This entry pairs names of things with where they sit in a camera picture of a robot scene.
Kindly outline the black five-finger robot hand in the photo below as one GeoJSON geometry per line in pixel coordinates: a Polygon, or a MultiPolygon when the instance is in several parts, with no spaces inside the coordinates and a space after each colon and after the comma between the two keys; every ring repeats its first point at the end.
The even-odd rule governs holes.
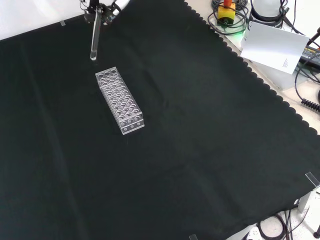
{"type": "Polygon", "coordinates": [[[113,0],[109,5],[101,3],[99,0],[80,0],[79,2],[87,23],[93,23],[96,20],[97,12],[100,11],[102,23],[110,25],[117,15],[126,8],[130,0],[113,0]]]}

